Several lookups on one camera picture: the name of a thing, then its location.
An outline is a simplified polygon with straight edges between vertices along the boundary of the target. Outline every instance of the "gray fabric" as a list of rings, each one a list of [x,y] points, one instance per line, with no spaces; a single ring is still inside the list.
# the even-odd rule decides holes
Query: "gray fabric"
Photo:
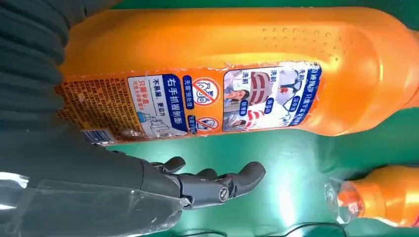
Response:
[[[55,115],[69,28],[117,2],[0,0],[0,171],[29,176],[31,186],[50,179],[179,196],[148,162],[88,144]]]

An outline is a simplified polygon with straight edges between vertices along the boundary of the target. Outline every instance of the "clear plastic sheet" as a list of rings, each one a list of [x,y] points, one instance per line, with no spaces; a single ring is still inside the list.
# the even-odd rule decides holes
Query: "clear plastic sheet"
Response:
[[[0,173],[0,227],[7,237],[134,237],[164,231],[181,215],[181,199],[88,184]]]

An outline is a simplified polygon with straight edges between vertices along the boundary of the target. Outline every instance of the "cleaning product bottle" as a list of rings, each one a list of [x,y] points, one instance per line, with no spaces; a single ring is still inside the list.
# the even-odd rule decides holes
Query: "cleaning product bottle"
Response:
[[[366,178],[343,182],[339,220],[375,218],[395,227],[419,227],[419,168],[388,166]]]
[[[71,31],[58,114],[106,144],[364,131],[419,105],[417,36],[358,7],[109,10]]]

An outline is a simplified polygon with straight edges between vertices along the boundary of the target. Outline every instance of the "product label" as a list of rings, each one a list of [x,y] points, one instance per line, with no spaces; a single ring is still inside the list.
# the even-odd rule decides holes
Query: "product label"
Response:
[[[182,86],[177,76],[130,77],[128,84],[138,119],[149,138],[187,134]]]
[[[104,145],[293,126],[321,73],[315,63],[283,62],[65,77],[57,114]]]
[[[224,76],[224,131],[300,124],[316,95],[322,70],[317,64],[228,71]]]

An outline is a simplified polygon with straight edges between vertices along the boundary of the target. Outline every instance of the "warning icon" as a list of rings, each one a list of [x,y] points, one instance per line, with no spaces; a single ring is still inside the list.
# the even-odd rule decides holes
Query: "warning icon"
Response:
[[[193,82],[194,102],[197,105],[211,105],[220,95],[217,83],[211,78],[199,78]]]
[[[211,117],[200,118],[197,121],[197,124],[198,124],[198,131],[201,131],[201,132],[211,132],[211,131],[216,130],[220,126],[220,123],[216,119],[211,118]]]

